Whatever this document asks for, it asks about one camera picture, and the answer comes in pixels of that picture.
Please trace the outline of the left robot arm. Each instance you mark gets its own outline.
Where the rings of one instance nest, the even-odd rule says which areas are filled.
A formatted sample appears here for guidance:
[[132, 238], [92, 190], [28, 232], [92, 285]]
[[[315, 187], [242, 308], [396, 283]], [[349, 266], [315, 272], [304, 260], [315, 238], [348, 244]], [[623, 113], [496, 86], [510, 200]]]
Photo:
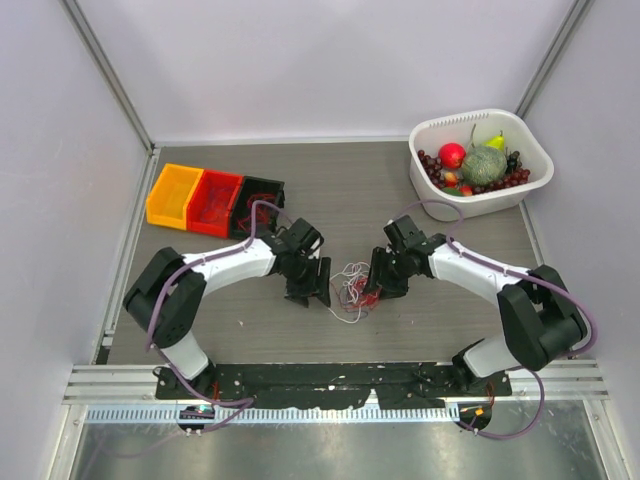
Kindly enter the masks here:
[[209, 252], [182, 255], [166, 247], [129, 288], [123, 308], [179, 373], [179, 388], [200, 399], [215, 378], [214, 363], [192, 331], [202, 299], [247, 279], [280, 275], [286, 279], [287, 300], [308, 307], [316, 298], [329, 307], [331, 259], [319, 253], [323, 243], [321, 233], [298, 218], [288, 227], [259, 228], [252, 238]]

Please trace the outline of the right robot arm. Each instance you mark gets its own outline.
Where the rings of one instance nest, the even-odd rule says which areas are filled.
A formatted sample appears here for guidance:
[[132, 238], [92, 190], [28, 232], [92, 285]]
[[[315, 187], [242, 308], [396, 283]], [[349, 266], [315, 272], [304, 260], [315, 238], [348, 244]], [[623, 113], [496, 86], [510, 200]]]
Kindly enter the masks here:
[[387, 223], [388, 244], [372, 251], [364, 294], [405, 296], [413, 276], [455, 284], [494, 305], [502, 332], [481, 339], [452, 359], [457, 391], [472, 395], [496, 373], [523, 367], [537, 372], [587, 337], [587, 324], [559, 273], [497, 263], [442, 233], [427, 236], [408, 215]]

